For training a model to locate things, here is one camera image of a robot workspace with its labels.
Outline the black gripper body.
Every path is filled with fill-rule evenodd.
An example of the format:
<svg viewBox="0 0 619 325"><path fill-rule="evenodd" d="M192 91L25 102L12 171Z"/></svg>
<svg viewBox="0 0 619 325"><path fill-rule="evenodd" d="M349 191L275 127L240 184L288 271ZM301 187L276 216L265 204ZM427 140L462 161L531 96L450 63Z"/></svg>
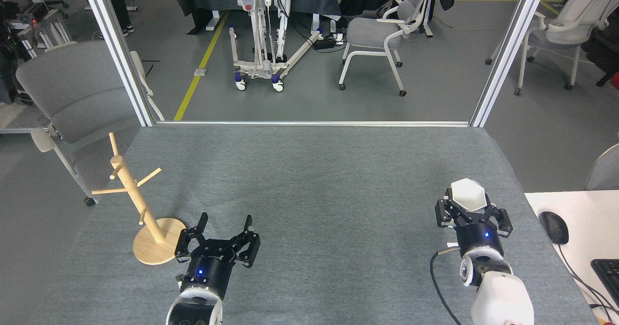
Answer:
<svg viewBox="0 0 619 325"><path fill-rule="evenodd" d="M238 248L223 239L207 239L192 251L189 268L180 281L180 290L202 287L225 298Z"/></svg>
<svg viewBox="0 0 619 325"><path fill-rule="evenodd" d="M456 226L456 237L460 256L479 247L490 247L502 256L502 246L497 233L497 226L492 222L469 223Z"/></svg>

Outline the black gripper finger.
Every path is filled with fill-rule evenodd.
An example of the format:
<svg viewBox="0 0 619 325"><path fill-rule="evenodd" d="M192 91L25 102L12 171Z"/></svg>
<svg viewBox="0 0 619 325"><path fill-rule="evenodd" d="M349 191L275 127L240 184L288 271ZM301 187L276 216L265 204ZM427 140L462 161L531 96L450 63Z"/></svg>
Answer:
<svg viewBox="0 0 619 325"><path fill-rule="evenodd" d="M436 202L435 215L436 223L441 228L467 225L467 209L450 195Z"/></svg>
<svg viewBox="0 0 619 325"><path fill-rule="evenodd" d="M192 239L197 239L199 246L205 244L203 236L204 228L208 221L207 212L203 212L198 224L190 229L184 228L181 230L179 239L177 240L175 257L177 261L190 261L190 252L188 251L189 243Z"/></svg>
<svg viewBox="0 0 619 325"><path fill-rule="evenodd" d="M481 222L492 226L499 236L509 237L513 231L513 225L506 209L489 204L483 208L483 211Z"/></svg>
<svg viewBox="0 0 619 325"><path fill-rule="evenodd" d="M243 232L232 238L232 250L235 253L235 261L245 268L251 268L257 256L261 244L260 236L252 227L252 216L247 215Z"/></svg>

